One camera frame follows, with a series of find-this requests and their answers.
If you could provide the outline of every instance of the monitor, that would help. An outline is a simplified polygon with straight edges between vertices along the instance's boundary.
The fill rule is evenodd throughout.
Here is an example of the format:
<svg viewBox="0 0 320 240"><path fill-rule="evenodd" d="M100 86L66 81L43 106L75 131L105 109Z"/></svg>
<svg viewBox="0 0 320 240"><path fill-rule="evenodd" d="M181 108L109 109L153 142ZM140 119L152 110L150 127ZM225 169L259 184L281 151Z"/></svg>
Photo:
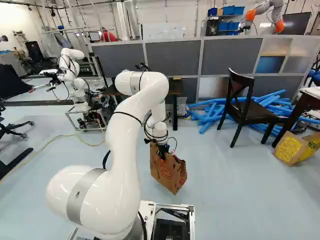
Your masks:
<svg viewBox="0 0 320 240"><path fill-rule="evenodd" d="M283 15L284 30L280 35L304 35L311 12L301 12Z"/></svg>
<svg viewBox="0 0 320 240"><path fill-rule="evenodd" d="M100 41L100 35L98 31L90 31L89 36L91 41Z"/></svg>

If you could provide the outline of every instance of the chair backrest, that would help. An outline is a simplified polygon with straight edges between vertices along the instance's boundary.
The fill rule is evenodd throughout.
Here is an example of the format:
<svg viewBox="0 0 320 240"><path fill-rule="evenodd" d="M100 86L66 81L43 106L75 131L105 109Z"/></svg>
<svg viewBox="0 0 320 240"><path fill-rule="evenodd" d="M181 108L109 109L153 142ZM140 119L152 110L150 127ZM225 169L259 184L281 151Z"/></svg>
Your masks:
<svg viewBox="0 0 320 240"><path fill-rule="evenodd" d="M243 76L235 71L233 71L229 67L229 76L228 76L228 91L226 95L226 107L231 108L232 107L232 101L233 99L235 100L235 108L237 111L241 114L241 116L245 119L249 104L252 98L253 90L254 90L254 83L255 83L255 78L251 76ZM245 105L240 105L239 104L239 94L243 92L248 88L247 95L246 95L246 101Z"/></svg>
<svg viewBox="0 0 320 240"><path fill-rule="evenodd" d="M25 43L26 49L28 49L29 56L32 60L38 62L45 60L40 47L36 41L27 41Z"/></svg>

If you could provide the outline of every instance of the cardboard box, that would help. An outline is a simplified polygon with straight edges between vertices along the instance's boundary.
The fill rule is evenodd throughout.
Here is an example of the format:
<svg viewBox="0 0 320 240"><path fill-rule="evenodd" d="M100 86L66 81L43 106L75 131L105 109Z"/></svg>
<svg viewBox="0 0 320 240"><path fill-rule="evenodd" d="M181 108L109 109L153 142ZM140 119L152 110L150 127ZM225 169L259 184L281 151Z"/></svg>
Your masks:
<svg viewBox="0 0 320 240"><path fill-rule="evenodd" d="M273 155L288 166L312 157L320 148L320 132L300 138L287 131L274 149Z"/></svg>
<svg viewBox="0 0 320 240"><path fill-rule="evenodd" d="M217 12L216 12L216 15L217 16L222 16L224 14L224 10L221 9L221 8L218 8Z"/></svg>
<svg viewBox="0 0 320 240"><path fill-rule="evenodd" d="M24 54L25 54L25 52L24 52L23 50L13 51L13 55L16 55L16 56L18 56L18 55L24 55Z"/></svg>

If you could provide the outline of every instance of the paper bag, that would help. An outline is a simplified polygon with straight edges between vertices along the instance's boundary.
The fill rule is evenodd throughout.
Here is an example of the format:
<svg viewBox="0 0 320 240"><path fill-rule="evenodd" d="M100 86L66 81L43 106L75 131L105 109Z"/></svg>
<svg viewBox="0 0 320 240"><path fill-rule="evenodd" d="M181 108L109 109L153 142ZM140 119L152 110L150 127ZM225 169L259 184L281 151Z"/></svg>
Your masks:
<svg viewBox="0 0 320 240"><path fill-rule="evenodd" d="M277 144L273 155L285 164L291 166L313 156L319 148L319 132L300 138L287 131Z"/></svg>
<svg viewBox="0 0 320 240"><path fill-rule="evenodd" d="M165 159L162 159L158 151L157 144L150 142L151 176L176 195L187 180L186 162L171 153L165 153Z"/></svg>

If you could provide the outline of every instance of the ceiling pipe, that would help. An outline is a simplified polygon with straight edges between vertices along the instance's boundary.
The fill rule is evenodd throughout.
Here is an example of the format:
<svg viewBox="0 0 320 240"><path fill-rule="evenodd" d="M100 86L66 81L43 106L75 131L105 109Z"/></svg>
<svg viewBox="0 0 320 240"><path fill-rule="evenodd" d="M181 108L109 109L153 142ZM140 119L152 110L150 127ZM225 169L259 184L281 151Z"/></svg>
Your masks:
<svg viewBox="0 0 320 240"><path fill-rule="evenodd" d="M99 2L94 2L94 5L99 5L99 4L109 4L109 3L117 3L117 2L122 2L122 0L111 0L111 1L99 1ZM17 4L17 5L25 5L25 6L33 6L33 7L43 7L42 5L38 4L31 4L31 3L25 3L25 2L19 2L19 1L10 1L10 0L0 0L0 3L4 4ZM74 5L75 8L78 7L85 7L85 6L92 6L91 3L86 3L86 4L78 4ZM46 9L56 9L56 10L61 10L61 9L68 9L69 6L65 7L54 7L54 6L45 6Z"/></svg>

